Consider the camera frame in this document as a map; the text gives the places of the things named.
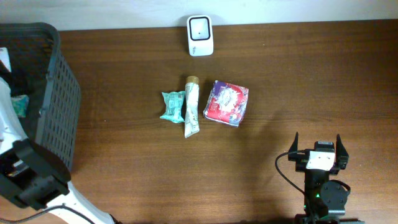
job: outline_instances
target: snack packet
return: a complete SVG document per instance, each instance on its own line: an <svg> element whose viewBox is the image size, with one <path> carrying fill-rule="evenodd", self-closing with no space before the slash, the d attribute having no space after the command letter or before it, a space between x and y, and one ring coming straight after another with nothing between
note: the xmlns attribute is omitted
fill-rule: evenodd
<svg viewBox="0 0 398 224"><path fill-rule="evenodd" d="M166 104L166 112L160 118L172 121L173 123L184 122L184 119L181 117L181 110L185 99L185 91L162 93L162 95Z"/></svg>
<svg viewBox="0 0 398 224"><path fill-rule="evenodd" d="M238 127L243 120L249 90L230 83L215 81L211 90L205 118Z"/></svg>
<svg viewBox="0 0 398 224"><path fill-rule="evenodd" d="M18 118L26 118L29 97L27 95L11 97L11 103Z"/></svg>

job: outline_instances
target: purple package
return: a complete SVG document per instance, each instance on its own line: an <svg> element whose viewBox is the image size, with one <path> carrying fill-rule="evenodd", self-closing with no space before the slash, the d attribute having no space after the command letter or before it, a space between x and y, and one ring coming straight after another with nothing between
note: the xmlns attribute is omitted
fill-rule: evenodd
<svg viewBox="0 0 398 224"><path fill-rule="evenodd" d="M248 96L249 89L245 87L215 81L203 114L207 119L238 127Z"/></svg>

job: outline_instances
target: teal wrapper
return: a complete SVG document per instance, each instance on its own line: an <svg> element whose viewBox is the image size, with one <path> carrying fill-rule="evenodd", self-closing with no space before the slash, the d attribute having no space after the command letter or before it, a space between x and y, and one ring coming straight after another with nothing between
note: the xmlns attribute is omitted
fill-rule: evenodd
<svg viewBox="0 0 398 224"><path fill-rule="evenodd" d="M26 118L29 97L27 95L11 97L12 107L19 118Z"/></svg>
<svg viewBox="0 0 398 224"><path fill-rule="evenodd" d="M166 104L166 112L160 118L172 121L173 123L184 122L184 119L181 117L181 110L185 99L185 91L162 93L162 95Z"/></svg>

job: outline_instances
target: wooden table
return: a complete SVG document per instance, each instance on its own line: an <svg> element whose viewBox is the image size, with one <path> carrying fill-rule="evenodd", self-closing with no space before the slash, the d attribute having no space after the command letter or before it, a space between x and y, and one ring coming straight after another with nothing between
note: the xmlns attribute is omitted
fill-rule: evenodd
<svg viewBox="0 0 398 224"><path fill-rule="evenodd" d="M334 178L352 193L345 218L398 220L398 21L214 27L214 54L187 53L186 29L61 32L82 102L73 183L124 223L270 223L303 213L277 155L341 134L350 155ZM200 79L200 132L159 119L162 91ZM250 89L239 128L205 120L215 80ZM283 172L304 176L287 158ZM0 214L22 218L3 198ZM46 215L31 223L63 223Z"/></svg>

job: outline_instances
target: gray plastic basket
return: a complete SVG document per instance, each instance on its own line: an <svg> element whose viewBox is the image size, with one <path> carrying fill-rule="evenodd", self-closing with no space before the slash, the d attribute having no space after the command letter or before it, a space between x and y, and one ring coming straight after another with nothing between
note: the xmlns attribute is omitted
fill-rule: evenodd
<svg viewBox="0 0 398 224"><path fill-rule="evenodd" d="M29 106L20 119L26 135L71 170L81 93L58 31L45 23L0 24L0 47L7 47L12 71L27 77Z"/></svg>

